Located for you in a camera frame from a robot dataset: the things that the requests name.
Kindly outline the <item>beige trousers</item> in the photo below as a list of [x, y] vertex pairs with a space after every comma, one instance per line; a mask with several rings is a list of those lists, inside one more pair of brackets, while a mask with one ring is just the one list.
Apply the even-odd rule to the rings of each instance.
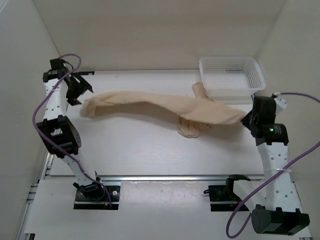
[[177, 132], [185, 138], [198, 138], [217, 126], [239, 125], [246, 115], [243, 110], [209, 99], [201, 82], [193, 84], [192, 90], [193, 97], [140, 91], [105, 92], [86, 99], [79, 113], [91, 119], [130, 108], [135, 113], [170, 113], [177, 118]]

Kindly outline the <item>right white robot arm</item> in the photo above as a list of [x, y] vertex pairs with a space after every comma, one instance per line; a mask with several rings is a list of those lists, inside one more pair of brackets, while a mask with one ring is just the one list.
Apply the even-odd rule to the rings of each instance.
[[276, 114], [287, 106], [280, 96], [256, 96], [252, 110], [242, 119], [242, 124], [255, 138], [260, 154], [265, 182], [254, 188], [243, 177], [232, 180], [224, 193], [230, 200], [240, 202], [230, 218], [247, 207], [246, 222], [251, 222], [257, 234], [293, 236], [310, 224], [307, 213], [302, 212], [299, 196], [289, 172], [289, 138], [284, 124], [276, 123]]

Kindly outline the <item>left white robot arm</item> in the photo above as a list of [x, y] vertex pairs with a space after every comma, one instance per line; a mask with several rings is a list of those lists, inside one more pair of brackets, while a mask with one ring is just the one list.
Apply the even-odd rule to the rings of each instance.
[[68, 68], [63, 66], [43, 74], [46, 93], [53, 93], [46, 104], [43, 120], [36, 126], [44, 134], [41, 138], [49, 153], [62, 159], [76, 176], [77, 182], [73, 184], [76, 189], [87, 198], [101, 201], [106, 196], [105, 188], [79, 152], [81, 137], [67, 116], [68, 106], [80, 105], [78, 97], [86, 91], [93, 92], [93, 88], [78, 72], [71, 73], [54, 88], [67, 72]]

